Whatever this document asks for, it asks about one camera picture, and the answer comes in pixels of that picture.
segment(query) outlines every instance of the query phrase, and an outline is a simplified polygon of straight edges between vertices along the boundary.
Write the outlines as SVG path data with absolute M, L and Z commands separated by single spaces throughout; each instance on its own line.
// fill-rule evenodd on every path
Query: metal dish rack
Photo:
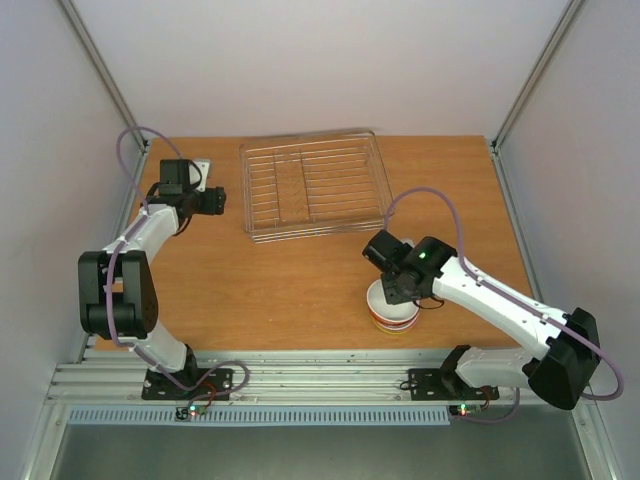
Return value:
M 245 229 L 256 242 L 381 228 L 391 189 L 370 130 L 240 147 Z

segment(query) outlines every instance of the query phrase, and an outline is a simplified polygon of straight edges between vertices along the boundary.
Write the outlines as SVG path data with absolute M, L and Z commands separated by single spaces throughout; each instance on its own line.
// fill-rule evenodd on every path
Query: purple cable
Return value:
M 526 310 L 532 315 L 535 315 L 536 317 L 542 319 L 544 314 L 538 311 L 535 307 L 532 307 L 531 305 L 528 305 L 527 303 L 523 302 L 519 298 L 514 297 L 509 292 L 505 292 L 500 287 L 497 287 L 496 285 L 493 285 L 492 283 L 489 283 L 485 280 L 479 279 L 478 275 L 475 272 L 473 272 L 471 268 L 469 268 L 469 266 L 466 263 L 465 255 L 464 255 L 464 238 L 462 235 L 462 222 L 460 221 L 460 216 L 458 215 L 458 211 L 456 210 L 456 207 L 453 204 L 453 202 L 449 199 L 449 197 L 447 197 L 440 190 L 437 190 L 431 187 L 416 187 L 416 188 L 411 188 L 406 192 L 403 192 L 400 195 L 398 195 L 396 198 L 393 199 L 393 202 L 391 202 L 391 205 L 389 205 L 389 208 L 387 209 L 387 212 L 384 216 L 384 229 L 385 230 L 388 229 L 389 219 L 398 202 L 403 198 L 418 192 L 433 193 L 434 195 L 437 195 L 438 197 L 440 197 L 449 207 L 449 210 L 451 211 L 451 215 L 453 216 L 453 222 L 455 223 L 455 226 L 456 226 L 456 236 L 458 241 L 458 261 L 460 262 L 460 266 L 465 271 L 465 273 L 469 275 L 469 277 L 471 277 L 476 283 L 479 283 L 480 285 L 487 287 L 489 290 L 500 295 L 506 300 L 509 300 L 511 303 L 519 306 L 520 308 Z M 616 376 L 618 386 L 613 393 L 609 393 L 607 395 L 593 395 L 590 393 L 583 393 L 582 398 L 586 398 L 588 400 L 608 401 L 608 400 L 615 400 L 620 395 L 622 395 L 622 392 L 624 391 L 624 377 L 622 375 L 622 372 L 620 371 L 620 368 L 615 364 L 615 362 L 609 357 L 607 353 L 605 353 L 603 350 L 600 349 L 600 347 L 590 342 L 579 333 L 574 332 L 569 327 L 563 325 L 557 320 L 551 317 L 547 317 L 547 318 L 544 318 L 544 321 L 556 327 L 558 330 L 562 331 L 563 333 L 566 333 L 571 338 L 580 342 L 582 345 L 584 345 L 593 353 L 595 353 L 598 357 L 604 360 L 607 365 L 609 365 L 609 367 L 613 371 L 613 374 Z
M 111 341 L 116 347 L 133 347 L 132 343 L 121 342 L 118 338 L 118 332 L 116 331 L 116 322 L 113 318 L 113 276 L 116 269 L 116 260 L 118 254 L 124 248 L 126 243 L 124 241 L 118 243 L 116 248 L 113 249 L 111 258 L 109 259 L 109 265 L 107 267 L 107 288 L 105 290 L 105 296 L 107 297 L 107 325 L 109 326 L 109 335 L 111 335 Z
M 218 368 L 221 368 L 221 367 L 226 367 L 226 366 L 240 367 L 242 369 L 242 371 L 244 372 L 244 378 L 242 379 L 242 382 L 240 382 L 235 387 L 229 388 L 228 390 L 223 390 L 221 392 L 216 392 L 216 394 L 215 394 L 216 397 L 218 395 L 231 395 L 232 393 L 235 393 L 238 390 L 243 389 L 249 383 L 249 379 L 251 378 L 251 371 L 249 370 L 249 368 L 247 367 L 247 365 L 244 362 L 241 362 L 240 360 L 226 360 L 224 362 L 216 363 L 213 367 L 211 367 L 209 370 L 207 370 L 193 386 L 187 387 L 182 382 L 180 382 L 180 380 L 178 380 L 176 377 L 171 375 L 171 372 L 169 372 L 166 368 L 164 368 L 159 363 L 154 362 L 153 359 L 151 357 L 149 357 L 146 353 L 144 353 L 144 351 L 142 351 L 140 348 L 134 347 L 133 351 L 142 360 L 147 362 L 151 367 L 157 368 L 158 371 L 160 373 L 162 373 L 165 377 L 167 377 L 171 381 L 171 383 L 173 383 L 176 387 L 178 387 L 181 390 L 184 390 L 185 392 L 191 392 L 191 391 L 195 390 L 196 388 L 198 388 L 198 386 L 200 386 L 200 384 L 202 382 L 204 382 L 209 377 L 209 375 L 211 375 L 211 373 L 213 371 L 215 371 L 215 370 L 217 370 Z M 187 408 L 190 407 L 191 405 L 193 405 L 198 400 L 203 400 L 203 399 L 209 398 L 209 397 L 210 397 L 210 395 L 198 395 L 196 397 L 193 397 L 191 400 L 189 400 L 189 403 L 187 404 Z
M 513 417 L 515 417 L 519 408 L 520 408 L 520 389 L 516 388 L 515 398 L 513 400 L 513 406 L 511 407 L 511 410 L 509 410 L 509 413 L 507 413 L 504 417 L 478 418 L 478 417 L 469 417 L 469 416 L 462 416 L 462 415 L 457 415 L 457 416 L 450 415 L 450 418 L 464 420 L 466 422 L 471 422 L 471 423 L 480 423 L 483 425 L 494 425 L 496 423 L 506 422 L 507 420 L 510 420 Z
M 140 132 L 140 131 L 149 132 L 156 135 L 157 137 L 160 137 L 162 140 L 164 140 L 167 143 L 167 145 L 171 147 L 171 149 L 174 152 L 176 152 L 176 155 L 178 155 L 178 158 L 182 158 L 182 154 L 180 153 L 180 150 L 176 148 L 176 146 L 173 144 L 171 140 L 169 140 L 167 137 L 162 135 L 159 131 L 154 130 L 153 128 L 143 127 L 142 125 L 133 125 L 131 127 L 125 128 L 122 132 L 120 132 L 120 135 L 118 135 L 118 139 L 116 140 L 116 156 L 118 157 L 118 163 L 120 164 L 120 168 L 122 168 L 122 171 L 124 172 L 124 174 L 129 179 L 129 183 L 133 187 L 133 190 L 136 192 L 136 195 L 140 199 L 140 202 L 142 202 L 144 209 L 147 211 L 147 213 L 149 213 L 149 204 L 147 203 L 147 199 L 142 193 L 142 190 L 140 190 L 140 187 L 138 186 L 135 179 L 133 178 L 133 175 L 129 173 L 129 170 L 127 169 L 127 166 L 125 165 L 124 160 L 122 159 L 122 140 L 127 135 L 127 133 Z

